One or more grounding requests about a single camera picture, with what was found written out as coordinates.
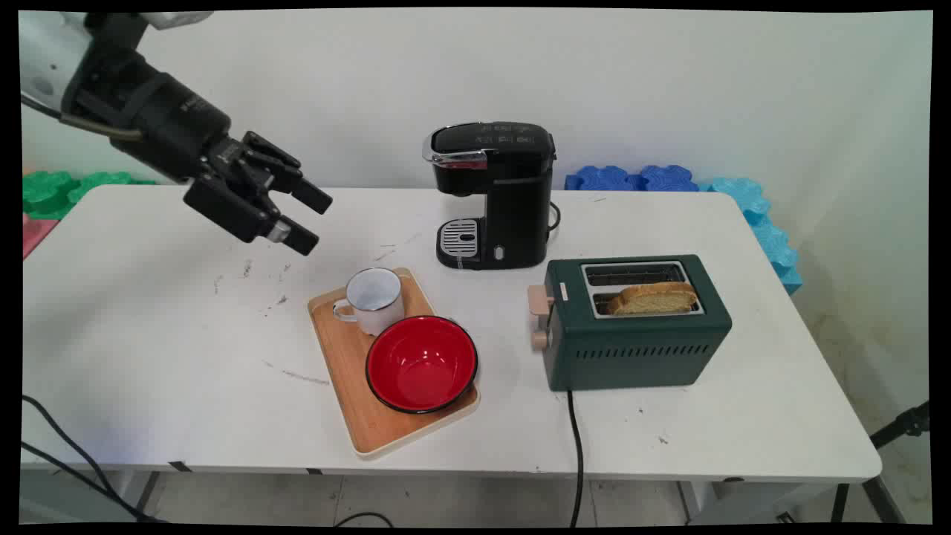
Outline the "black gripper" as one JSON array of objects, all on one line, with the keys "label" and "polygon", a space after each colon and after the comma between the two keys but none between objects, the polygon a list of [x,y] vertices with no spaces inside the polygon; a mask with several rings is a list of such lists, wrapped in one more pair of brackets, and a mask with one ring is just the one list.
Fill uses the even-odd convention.
[{"label": "black gripper", "polygon": [[[231,138],[227,113],[154,68],[135,48],[92,45],[62,95],[61,111],[139,132],[135,141],[113,137],[110,143],[174,183],[194,179],[184,203],[238,240],[262,237],[303,256],[319,244],[318,235],[283,214],[268,195],[287,193],[326,213],[333,198],[305,178],[299,160],[252,131],[241,142]],[[229,189],[244,185],[247,174],[262,195]]]}]

